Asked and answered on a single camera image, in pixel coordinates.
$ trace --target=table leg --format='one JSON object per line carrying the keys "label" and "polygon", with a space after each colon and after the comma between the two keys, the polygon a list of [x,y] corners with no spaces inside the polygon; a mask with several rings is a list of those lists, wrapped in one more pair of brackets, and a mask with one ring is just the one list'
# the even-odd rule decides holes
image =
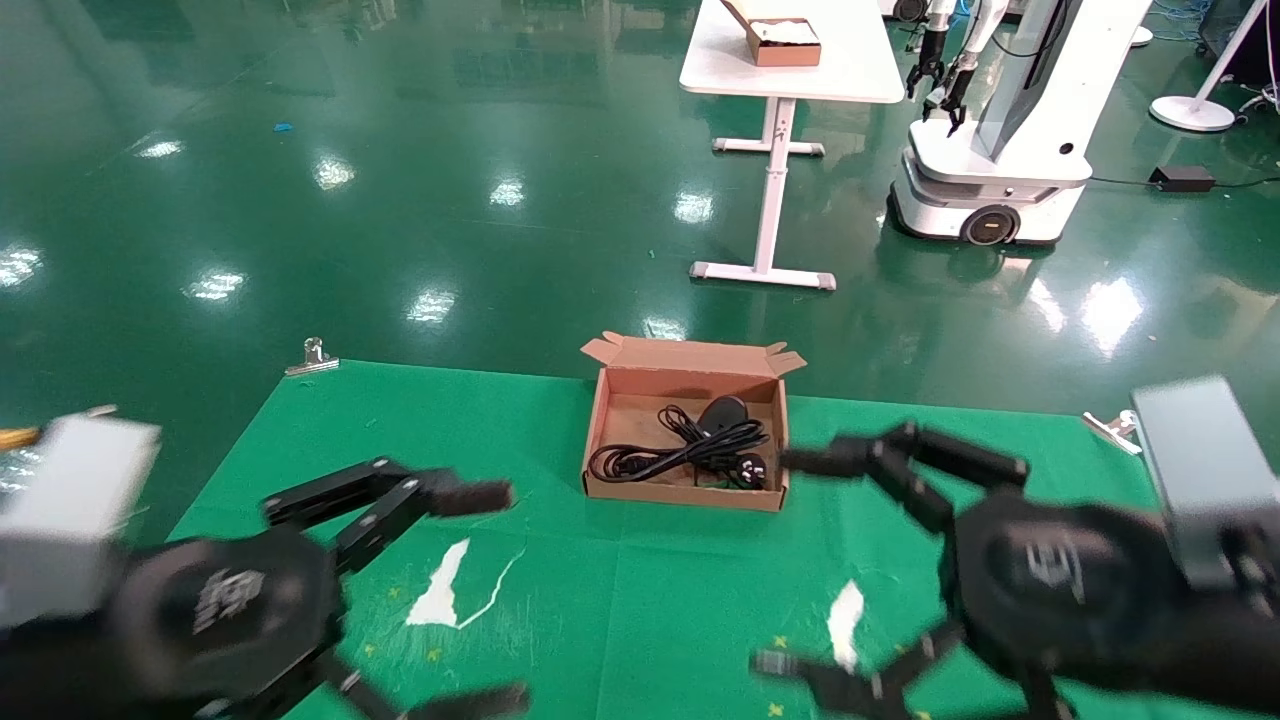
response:
{"label": "table leg", "polygon": [[[712,141],[712,147],[716,150],[742,150],[746,152],[769,152],[773,149],[773,143],[769,138],[773,136],[774,119],[778,115],[778,102],[777,97],[767,97],[764,100],[764,131],[760,133],[760,140],[742,140],[739,137],[717,137]],[[787,152],[795,152],[796,155],[814,155],[823,156],[827,154],[827,149],[822,146],[820,142],[788,142]]]}
{"label": "table leg", "polygon": [[787,155],[790,154],[791,122],[795,118],[795,109],[796,101],[794,99],[783,97],[778,100],[773,128],[769,133],[772,137],[769,169],[764,178],[760,233],[755,240],[754,265],[694,263],[694,266],[689,269],[690,275],[695,278],[719,278],[726,281],[750,281],[836,290],[836,275],[831,273],[778,270],[773,266],[773,250],[778,243],[778,218],[782,214],[782,190],[787,182]]}

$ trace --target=box flap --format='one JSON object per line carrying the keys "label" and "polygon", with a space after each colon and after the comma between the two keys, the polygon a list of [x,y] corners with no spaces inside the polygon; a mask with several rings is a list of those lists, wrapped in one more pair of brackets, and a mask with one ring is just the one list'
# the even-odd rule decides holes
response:
{"label": "box flap", "polygon": [[737,24],[742,26],[742,29],[751,32],[751,23],[746,19],[746,12],[742,9],[740,0],[721,0],[724,6],[728,8],[728,13],[733,15]]}
{"label": "box flap", "polygon": [[717,345],[627,337],[605,332],[603,340],[595,338],[584,345],[582,352],[608,368],[652,368],[778,378],[806,365],[797,352],[783,352],[786,345],[785,342],[769,347]]}
{"label": "box flap", "polygon": [[805,5],[794,0],[721,0],[730,14],[746,29],[753,22],[796,20],[809,22],[803,12]]}

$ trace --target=logo on robotic hand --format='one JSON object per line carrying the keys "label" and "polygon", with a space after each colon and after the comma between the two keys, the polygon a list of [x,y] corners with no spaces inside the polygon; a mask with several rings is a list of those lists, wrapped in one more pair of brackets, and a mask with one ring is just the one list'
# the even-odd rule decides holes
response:
{"label": "logo on robotic hand", "polygon": [[244,570],[234,575],[228,573],[225,568],[214,573],[200,591],[192,635],[204,633],[219,620],[239,615],[262,593],[262,580],[266,578],[262,573],[256,570]]}
{"label": "logo on robotic hand", "polygon": [[1084,602],[1084,573],[1080,569],[1080,555],[1070,539],[1064,538],[1056,543],[1044,541],[1027,543],[1027,570],[1033,578],[1051,588],[1070,585],[1075,601]]}

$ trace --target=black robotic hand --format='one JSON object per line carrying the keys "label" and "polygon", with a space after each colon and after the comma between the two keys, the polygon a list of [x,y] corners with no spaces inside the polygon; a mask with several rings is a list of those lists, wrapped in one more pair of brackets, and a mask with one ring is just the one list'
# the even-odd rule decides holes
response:
{"label": "black robotic hand", "polygon": [[[425,515],[495,512],[507,482],[376,459],[262,503],[270,528],[120,550],[116,580],[88,616],[46,616],[0,633],[0,708],[45,717],[274,720],[329,684],[370,720],[480,720],[524,712],[522,683],[392,707],[337,653],[340,575],[369,565]],[[303,530],[369,507],[333,547]]]}
{"label": "black robotic hand", "polygon": [[946,29],[924,31],[924,37],[920,42],[920,58],[906,73],[908,99],[915,100],[915,86],[927,77],[933,78],[933,85],[929,87],[931,91],[942,85],[942,76],[946,73],[946,65],[942,63],[942,50],[946,42]]}
{"label": "black robotic hand", "polygon": [[[988,495],[956,514],[914,473],[911,460]],[[913,716],[904,701],[910,683],[964,644],[1023,688],[1027,710],[1001,717],[1073,717],[1053,676],[1280,712],[1275,609],[1260,601],[1265,593],[1245,584],[1193,591],[1158,518],[1102,505],[1028,501],[1021,496],[1030,471],[1024,460],[914,423],[879,437],[840,436],[822,451],[787,451],[782,462],[817,475],[869,477],[925,530],[943,538],[938,574],[946,619],[888,666],[850,674],[774,651],[753,659],[759,674],[805,682],[823,710],[906,720]],[[1248,543],[1239,544],[1245,553]],[[1248,555],[1228,560],[1258,565]],[[1266,582],[1274,573],[1252,577]]]}
{"label": "black robotic hand", "polygon": [[942,82],[936,85],[933,91],[924,99],[925,120],[929,119],[933,110],[942,110],[947,114],[947,119],[951,120],[951,129],[947,131],[947,137],[955,135],[960,129],[960,126],[969,118],[964,96],[969,91],[969,83],[973,82],[973,73],[974,70],[961,70],[952,65]]}

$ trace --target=cable on floor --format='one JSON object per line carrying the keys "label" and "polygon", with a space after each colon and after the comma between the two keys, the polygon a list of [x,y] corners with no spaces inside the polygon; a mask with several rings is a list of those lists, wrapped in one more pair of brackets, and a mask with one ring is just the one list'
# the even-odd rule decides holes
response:
{"label": "cable on floor", "polygon": [[[1153,183],[1151,181],[1123,181],[1123,179],[1115,179],[1115,178],[1100,178],[1098,176],[1093,176],[1089,179],[1094,181],[1094,182],[1105,182],[1105,183],[1110,183],[1110,184],[1140,184],[1140,186],[1146,186],[1146,187],[1157,187],[1157,184],[1158,184],[1158,183]],[[1248,181],[1248,182],[1235,182],[1235,183],[1219,182],[1219,183],[1213,183],[1213,187],[1225,187],[1228,190],[1240,190],[1240,188],[1245,188],[1245,187],[1257,187],[1260,184],[1266,184],[1266,183],[1271,183],[1271,182],[1280,182],[1280,176],[1271,176],[1271,177],[1266,177],[1266,178],[1257,178],[1257,179],[1252,179],[1252,181]]]}
{"label": "cable on floor", "polygon": [[1199,40],[1199,26],[1204,22],[1204,15],[1208,14],[1210,8],[1213,6],[1212,0],[1189,0],[1185,6],[1176,8],[1172,5],[1166,5],[1161,0],[1153,0],[1156,9],[1149,10],[1148,15],[1157,15],[1165,18],[1171,23],[1192,23],[1194,28],[1192,29],[1172,29],[1172,31],[1152,31],[1152,37],[1156,40],[1172,40],[1178,42],[1196,42]]}

